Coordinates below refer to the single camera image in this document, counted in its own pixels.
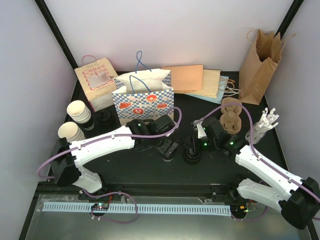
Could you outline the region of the blue checkered paper bag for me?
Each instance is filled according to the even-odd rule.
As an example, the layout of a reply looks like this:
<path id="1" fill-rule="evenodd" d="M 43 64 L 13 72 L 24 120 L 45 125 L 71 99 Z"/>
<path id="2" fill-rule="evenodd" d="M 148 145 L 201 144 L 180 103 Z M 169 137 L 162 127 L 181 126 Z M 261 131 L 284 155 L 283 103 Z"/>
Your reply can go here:
<path id="1" fill-rule="evenodd" d="M 142 51 L 136 53 L 137 65 L 146 69 L 124 73 L 114 78 L 116 90 L 112 100 L 120 124 L 134 119 L 157 119 L 168 114 L 174 117 L 174 88 L 172 74 L 168 69 L 151 69 L 142 62 Z"/>

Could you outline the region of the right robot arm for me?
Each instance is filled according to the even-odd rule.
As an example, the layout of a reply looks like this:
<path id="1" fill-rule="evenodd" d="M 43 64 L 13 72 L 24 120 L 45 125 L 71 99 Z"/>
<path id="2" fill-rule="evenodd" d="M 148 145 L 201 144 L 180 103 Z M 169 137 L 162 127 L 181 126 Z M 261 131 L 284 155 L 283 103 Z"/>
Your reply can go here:
<path id="1" fill-rule="evenodd" d="M 214 117 L 195 120 L 197 137 L 185 141 L 184 158 L 190 162 L 201 159 L 203 151 L 212 151 L 221 158 L 235 162 L 254 173 L 263 182 L 237 178 L 238 184 L 227 189 L 234 202 L 254 200 L 281 213 L 293 227 L 303 230 L 320 210 L 320 187 L 311 177 L 303 179 L 283 169 L 250 146 L 244 137 L 231 135 Z"/>

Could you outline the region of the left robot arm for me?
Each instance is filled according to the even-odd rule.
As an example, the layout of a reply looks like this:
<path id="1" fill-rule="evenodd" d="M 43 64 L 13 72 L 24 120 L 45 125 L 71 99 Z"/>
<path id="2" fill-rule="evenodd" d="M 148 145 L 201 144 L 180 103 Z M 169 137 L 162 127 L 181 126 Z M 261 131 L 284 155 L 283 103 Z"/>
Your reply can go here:
<path id="1" fill-rule="evenodd" d="M 85 165 L 99 157 L 129 149 L 142 151 L 154 147 L 167 157 L 173 152 L 169 135 L 177 127 L 167 114 L 153 119 L 134 119 L 111 132 L 80 141 L 57 141 L 58 157 L 50 165 L 54 182 L 59 187 L 74 185 L 85 189 L 95 199 L 103 199 L 108 188 L 98 173 Z"/>

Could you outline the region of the black coffee cup lids stack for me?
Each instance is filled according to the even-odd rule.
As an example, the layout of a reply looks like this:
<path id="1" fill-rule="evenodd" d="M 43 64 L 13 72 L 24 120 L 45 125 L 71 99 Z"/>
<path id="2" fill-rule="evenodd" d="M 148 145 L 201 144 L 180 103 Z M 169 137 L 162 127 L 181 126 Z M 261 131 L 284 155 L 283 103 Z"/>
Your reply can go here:
<path id="1" fill-rule="evenodd" d="M 102 109 L 96 113 L 96 120 L 102 128 L 110 128 L 115 123 L 115 118 L 110 110 Z"/>

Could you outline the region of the light blue flat paper bag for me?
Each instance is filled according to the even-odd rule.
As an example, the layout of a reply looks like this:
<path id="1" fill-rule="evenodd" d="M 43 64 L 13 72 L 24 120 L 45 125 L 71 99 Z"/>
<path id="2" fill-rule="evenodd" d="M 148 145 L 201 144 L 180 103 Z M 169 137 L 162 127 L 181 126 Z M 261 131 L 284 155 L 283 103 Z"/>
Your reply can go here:
<path id="1" fill-rule="evenodd" d="M 186 95 L 195 97 L 201 100 L 205 100 L 211 103 L 220 104 L 223 100 L 223 97 L 232 97 L 238 95 L 241 90 L 235 88 L 235 80 L 229 79 L 228 76 L 220 76 L 219 86 L 216 97 L 202 96 L 197 94 L 187 93 Z"/>

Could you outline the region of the orange flat paper bag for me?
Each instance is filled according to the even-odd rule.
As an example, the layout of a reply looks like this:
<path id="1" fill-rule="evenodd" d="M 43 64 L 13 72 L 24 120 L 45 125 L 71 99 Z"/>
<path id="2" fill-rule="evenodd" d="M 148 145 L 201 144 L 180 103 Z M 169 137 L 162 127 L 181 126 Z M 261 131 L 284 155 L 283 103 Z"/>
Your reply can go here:
<path id="1" fill-rule="evenodd" d="M 171 86 L 177 93 L 192 92 L 202 89 L 203 65 L 165 66 L 171 71 Z"/>

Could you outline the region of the tan flat paper bag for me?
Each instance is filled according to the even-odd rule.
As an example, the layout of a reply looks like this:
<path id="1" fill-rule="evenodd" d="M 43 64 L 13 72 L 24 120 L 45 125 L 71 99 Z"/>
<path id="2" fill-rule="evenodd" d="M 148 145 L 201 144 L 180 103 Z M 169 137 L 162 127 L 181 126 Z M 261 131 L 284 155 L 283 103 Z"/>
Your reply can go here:
<path id="1" fill-rule="evenodd" d="M 187 92 L 186 94 L 216 98 L 218 94 L 220 70 L 204 69 L 202 72 L 202 89 Z"/>

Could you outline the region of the far paper cup stack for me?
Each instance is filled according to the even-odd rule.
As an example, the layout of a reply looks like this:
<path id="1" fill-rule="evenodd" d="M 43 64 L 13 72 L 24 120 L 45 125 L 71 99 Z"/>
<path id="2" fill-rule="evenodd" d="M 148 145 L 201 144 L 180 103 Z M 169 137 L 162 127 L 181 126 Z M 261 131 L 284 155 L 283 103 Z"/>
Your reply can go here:
<path id="1" fill-rule="evenodd" d="M 85 131 L 91 131 L 95 127 L 89 108 L 81 100 L 72 101 L 67 106 L 67 114 Z"/>

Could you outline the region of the paper cup stack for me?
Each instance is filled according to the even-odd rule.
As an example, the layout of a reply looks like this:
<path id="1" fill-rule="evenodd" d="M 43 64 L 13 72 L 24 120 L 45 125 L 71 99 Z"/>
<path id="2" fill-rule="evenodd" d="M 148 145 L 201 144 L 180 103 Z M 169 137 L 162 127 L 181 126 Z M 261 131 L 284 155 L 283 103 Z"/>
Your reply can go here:
<path id="1" fill-rule="evenodd" d="M 84 132 L 76 123 L 71 121 L 62 124 L 57 133 L 60 139 L 66 138 L 68 142 L 82 141 L 86 139 Z"/>
<path id="2" fill-rule="evenodd" d="M 72 101 L 67 106 L 67 114 L 85 131 L 91 131 L 95 127 L 89 108 L 81 100 Z"/>

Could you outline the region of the standing brown paper bag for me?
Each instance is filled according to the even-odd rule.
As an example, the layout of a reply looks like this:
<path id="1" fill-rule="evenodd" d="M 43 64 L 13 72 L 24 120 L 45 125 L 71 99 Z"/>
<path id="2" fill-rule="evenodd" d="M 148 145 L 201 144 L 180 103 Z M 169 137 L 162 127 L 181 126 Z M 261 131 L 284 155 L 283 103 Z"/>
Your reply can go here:
<path id="1" fill-rule="evenodd" d="M 250 48 L 239 70 L 239 100 L 246 104 L 259 105 L 270 81 L 281 61 L 282 52 L 288 38 L 273 31 L 265 33 L 254 30 L 254 40 L 249 40 Z"/>

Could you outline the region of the Cakes printed paper bag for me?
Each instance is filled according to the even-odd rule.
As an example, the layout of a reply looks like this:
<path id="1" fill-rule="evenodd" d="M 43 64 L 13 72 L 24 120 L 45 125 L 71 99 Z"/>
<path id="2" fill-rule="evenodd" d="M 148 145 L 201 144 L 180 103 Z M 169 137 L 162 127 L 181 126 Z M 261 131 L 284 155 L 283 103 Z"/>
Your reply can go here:
<path id="1" fill-rule="evenodd" d="M 98 112 L 112 106 L 112 92 L 117 89 L 115 78 L 118 75 L 108 58 L 84 55 L 81 63 L 82 66 L 74 71 L 92 110 Z"/>

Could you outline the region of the near paper cup stack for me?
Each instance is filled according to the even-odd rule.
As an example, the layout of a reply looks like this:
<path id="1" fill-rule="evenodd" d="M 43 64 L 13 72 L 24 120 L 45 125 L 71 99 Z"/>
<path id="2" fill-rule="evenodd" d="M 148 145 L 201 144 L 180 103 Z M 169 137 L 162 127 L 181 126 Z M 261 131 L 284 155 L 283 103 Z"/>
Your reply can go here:
<path id="1" fill-rule="evenodd" d="M 84 132 L 76 123 L 71 121 L 62 124 L 57 133 L 60 139 L 66 138 L 68 142 L 82 141 L 86 139 Z"/>

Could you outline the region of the right black frame post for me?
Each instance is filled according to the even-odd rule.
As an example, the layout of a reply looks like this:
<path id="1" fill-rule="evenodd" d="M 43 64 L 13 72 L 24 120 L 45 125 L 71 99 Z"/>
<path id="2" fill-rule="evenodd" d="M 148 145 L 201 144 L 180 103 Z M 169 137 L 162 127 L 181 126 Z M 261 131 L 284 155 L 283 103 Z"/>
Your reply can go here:
<path id="1" fill-rule="evenodd" d="M 280 34 L 280 38 L 283 38 L 303 3 L 304 0 L 293 0 L 275 35 Z"/>

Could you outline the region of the black frame post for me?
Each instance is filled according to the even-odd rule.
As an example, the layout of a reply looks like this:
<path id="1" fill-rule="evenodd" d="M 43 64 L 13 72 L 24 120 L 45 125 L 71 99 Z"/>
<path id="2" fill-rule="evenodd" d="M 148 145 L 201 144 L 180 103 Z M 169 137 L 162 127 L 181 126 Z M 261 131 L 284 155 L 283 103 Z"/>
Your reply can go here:
<path id="1" fill-rule="evenodd" d="M 40 10 L 42 16 L 44 17 L 47 25 L 49 26 L 51 32 L 53 33 L 57 43 L 59 44 L 61 50 L 63 51 L 66 59 L 68 60 L 70 66 L 75 69 L 78 67 L 74 56 L 72 55 L 67 42 L 64 39 L 49 7 L 47 6 L 44 0 L 34 0 L 35 4 L 37 5 L 38 9 Z"/>
<path id="2" fill-rule="evenodd" d="M 275 35 L 280 34 L 280 38 L 283 38 L 303 3 L 304 0 L 293 0 Z"/>

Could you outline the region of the left black frame post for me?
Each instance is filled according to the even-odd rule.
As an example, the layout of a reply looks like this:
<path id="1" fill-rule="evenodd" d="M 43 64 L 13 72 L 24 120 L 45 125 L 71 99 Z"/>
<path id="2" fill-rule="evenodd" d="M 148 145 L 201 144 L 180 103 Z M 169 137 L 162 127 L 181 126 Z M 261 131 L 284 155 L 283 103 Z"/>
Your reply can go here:
<path id="1" fill-rule="evenodd" d="M 44 0 L 34 0 L 35 4 L 37 5 L 38 9 L 40 10 L 42 16 L 44 17 L 47 25 L 49 26 L 51 32 L 53 33 L 57 43 L 59 44 L 61 50 L 63 51 L 66 59 L 68 60 L 70 66 L 75 69 L 78 67 L 74 56 L 72 55 L 67 42 L 64 39 L 49 7 L 47 6 Z"/>

